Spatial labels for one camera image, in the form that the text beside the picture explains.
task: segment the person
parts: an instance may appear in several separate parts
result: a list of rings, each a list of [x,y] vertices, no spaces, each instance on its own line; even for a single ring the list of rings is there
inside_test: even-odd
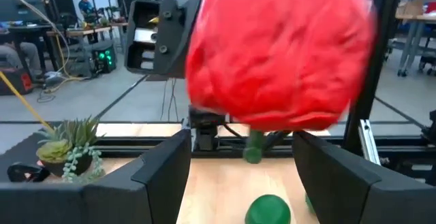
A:
[[[95,9],[94,9],[93,5],[91,4],[91,2],[89,2],[89,0],[80,0],[79,10],[80,10],[80,13],[82,13],[82,16],[84,19],[85,19],[85,16],[95,13]],[[87,37],[88,37],[88,42],[90,44],[98,42],[97,33],[88,34]]]
[[[39,78],[42,74],[40,56],[38,55],[38,49],[35,44],[28,42],[21,42],[20,49],[27,57],[27,65],[29,66],[29,71],[34,78]],[[6,28],[0,26],[0,59],[6,62],[9,67],[22,68],[22,63],[20,57],[16,51],[15,44],[12,40],[12,36]]]

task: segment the green ball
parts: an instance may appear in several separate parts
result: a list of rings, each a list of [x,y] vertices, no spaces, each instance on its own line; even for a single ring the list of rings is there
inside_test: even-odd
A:
[[[249,163],[260,163],[262,160],[262,150],[260,148],[245,148],[243,152],[245,161]]]
[[[313,206],[312,206],[311,200],[309,199],[307,194],[306,194],[306,204],[307,204],[307,207],[309,208],[310,213],[315,214],[315,211],[313,210]]]
[[[258,197],[245,215],[245,224],[290,224],[291,210],[286,202],[276,195]]]

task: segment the trailing succulent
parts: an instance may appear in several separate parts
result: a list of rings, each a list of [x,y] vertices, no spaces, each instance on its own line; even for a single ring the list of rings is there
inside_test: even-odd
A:
[[[97,124],[96,118],[89,117],[63,121],[52,131],[38,131],[45,139],[38,142],[44,145],[37,150],[37,156],[49,163],[65,163],[62,178],[66,182],[87,182],[101,176],[104,173],[102,159],[99,157],[101,152],[93,146],[97,141]],[[83,156],[92,157],[93,170],[79,177],[74,171]]]

